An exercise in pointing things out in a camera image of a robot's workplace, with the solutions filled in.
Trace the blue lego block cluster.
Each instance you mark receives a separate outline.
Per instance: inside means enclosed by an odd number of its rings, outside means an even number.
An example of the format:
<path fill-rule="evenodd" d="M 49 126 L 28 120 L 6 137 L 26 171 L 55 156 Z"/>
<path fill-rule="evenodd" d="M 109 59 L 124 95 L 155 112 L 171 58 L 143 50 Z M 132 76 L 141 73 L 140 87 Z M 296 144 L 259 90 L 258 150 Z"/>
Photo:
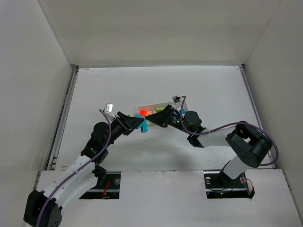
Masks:
<path fill-rule="evenodd" d="M 143 118 L 143 122 L 136 127 L 136 129 L 140 129 L 141 133 L 146 133 L 148 131 L 148 125 L 147 125 L 147 120 L 145 119 L 145 117 L 142 117 L 140 114 L 135 114 L 134 117 L 136 118 Z"/>

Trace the orange round lego piece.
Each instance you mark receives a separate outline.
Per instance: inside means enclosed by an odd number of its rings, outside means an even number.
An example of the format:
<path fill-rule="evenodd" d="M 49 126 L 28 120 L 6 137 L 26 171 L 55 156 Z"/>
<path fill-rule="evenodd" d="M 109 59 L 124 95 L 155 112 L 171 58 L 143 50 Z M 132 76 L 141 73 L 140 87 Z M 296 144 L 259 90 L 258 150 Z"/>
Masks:
<path fill-rule="evenodd" d="M 139 111 L 139 114 L 140 114 L 140 116 L 142 116 L 142 117 L 145 117 L 145 116 L 148 115 L 146 110 L 140 110 L 140 111 Z"/>

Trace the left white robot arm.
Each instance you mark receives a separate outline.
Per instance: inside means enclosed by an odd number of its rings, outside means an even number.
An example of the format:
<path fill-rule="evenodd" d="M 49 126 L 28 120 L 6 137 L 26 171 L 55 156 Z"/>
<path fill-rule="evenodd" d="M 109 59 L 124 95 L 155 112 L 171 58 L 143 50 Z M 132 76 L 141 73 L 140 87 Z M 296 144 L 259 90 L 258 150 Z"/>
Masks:
<path fill-rule="evenodd" d="M 28 198 L 23 220 L 32 227 L 57 227 L 67 205 L 104 180 L 106 169 L 100 163 L 107 148 L 121 135 L 129 135 L 144 119 L 118 112 L 112 120 L 97 123 L 77 159 L 53 183 L 41 191 L 33 190 Z"/>

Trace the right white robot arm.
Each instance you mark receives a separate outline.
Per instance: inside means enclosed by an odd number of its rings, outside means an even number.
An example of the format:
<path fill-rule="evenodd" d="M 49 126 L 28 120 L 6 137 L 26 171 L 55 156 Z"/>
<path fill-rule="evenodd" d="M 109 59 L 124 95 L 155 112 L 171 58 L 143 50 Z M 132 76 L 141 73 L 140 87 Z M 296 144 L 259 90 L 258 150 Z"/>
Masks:
<path fill-rule="evenodd" d="M 181 114 L 171 105 L 145 119 L 162 128 L 171 126 L 187 133 L 193 147 L 230 147 L 236 156 L 218 174 L 224 183 L 237 179 L 249 168 L 259 167 L 273 146 L 270 138 L 247 122 L 236 123 L 234 129 L 226 127 L 206 132 L 197 112 Z"/>

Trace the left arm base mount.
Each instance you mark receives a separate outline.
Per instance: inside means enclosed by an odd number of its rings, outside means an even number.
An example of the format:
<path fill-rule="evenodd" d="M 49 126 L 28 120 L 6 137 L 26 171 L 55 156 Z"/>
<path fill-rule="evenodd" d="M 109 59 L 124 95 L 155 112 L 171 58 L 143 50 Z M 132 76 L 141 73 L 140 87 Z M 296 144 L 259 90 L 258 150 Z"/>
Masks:
<path fill-rule="evenodd" d="M 98 178 L 97 184 L 84 193 L 80 200 L 114 200 L 119 199 L 121 172 L 108 172 L 101 166 L 97 166 L 93 171 Z"/>

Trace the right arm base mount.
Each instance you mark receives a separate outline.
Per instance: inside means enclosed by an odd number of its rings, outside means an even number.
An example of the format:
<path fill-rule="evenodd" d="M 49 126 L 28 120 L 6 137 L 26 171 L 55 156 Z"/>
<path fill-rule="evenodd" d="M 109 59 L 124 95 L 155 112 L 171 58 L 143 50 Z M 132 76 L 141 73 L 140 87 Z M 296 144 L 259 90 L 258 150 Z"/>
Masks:
<path fill-rule="evenodd" d="M 229 178 L 219 171 L 204 172 L 205 190 L 208 199 L 252 199 L 255 189 L 245 173 L 236 179 Z"/>

